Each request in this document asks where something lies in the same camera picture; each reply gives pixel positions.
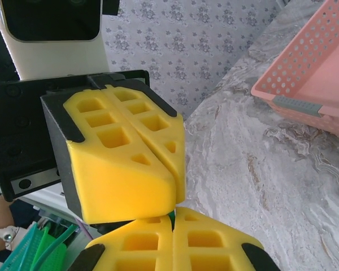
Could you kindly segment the bright green mesh tray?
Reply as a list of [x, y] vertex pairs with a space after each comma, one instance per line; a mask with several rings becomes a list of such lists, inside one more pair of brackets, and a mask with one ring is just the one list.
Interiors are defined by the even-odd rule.
[[[56, 241], [56, 238], [49, 234], [49, 230], [50, 228], [46, 226], [39, 231], [41, 239], [38, 241], [37, 248], [34, 249], [35, 255], [30, 271], [33, 271], [33, 267], [45, 250]], [[64, 243], [58, 245], [56, 249], [47, 256], [39, 271], [63, 271], [66, 252], [67, 246]]]

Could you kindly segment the pink perforated plastic basket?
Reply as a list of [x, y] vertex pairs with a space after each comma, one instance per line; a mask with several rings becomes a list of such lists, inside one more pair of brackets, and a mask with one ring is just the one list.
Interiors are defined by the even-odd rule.
[[339, 0], [325, 0], [251, 94], [285, 118], [339, 136]]

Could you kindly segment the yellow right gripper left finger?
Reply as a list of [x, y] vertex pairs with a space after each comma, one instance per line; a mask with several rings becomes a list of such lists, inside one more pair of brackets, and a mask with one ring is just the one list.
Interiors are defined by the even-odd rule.
[[169, 216], [134, 220], [92, 241], [73, 262], [73, 271], [172, 271]]

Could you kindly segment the person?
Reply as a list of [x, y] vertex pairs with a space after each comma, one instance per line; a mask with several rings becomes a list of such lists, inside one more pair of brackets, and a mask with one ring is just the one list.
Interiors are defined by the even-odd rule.
[[[31, 204], [20, 199], [7, 202], [2, 195], [0, 196], [0, 229], [8, 226], [26, 229], [39, 219], [39, 210], [34, 209]], [[11, 251], [6, 249], [5, 242], [0, 239], [0, 263], [3, 263], [10, 254]]]

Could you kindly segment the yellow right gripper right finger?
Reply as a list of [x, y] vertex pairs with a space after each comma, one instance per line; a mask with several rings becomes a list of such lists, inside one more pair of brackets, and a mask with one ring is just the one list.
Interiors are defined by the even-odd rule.
[[280, 271], [256, 238], [186, 207], [176, 208], [173, 271]]

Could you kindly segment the teal mesh tray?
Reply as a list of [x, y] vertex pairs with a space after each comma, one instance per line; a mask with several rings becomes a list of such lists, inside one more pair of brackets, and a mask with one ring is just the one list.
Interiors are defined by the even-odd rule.
[[0, 271], [31, 271], [43, 237], [44, 232], [34, 222], [18, 246], [2, 264]]

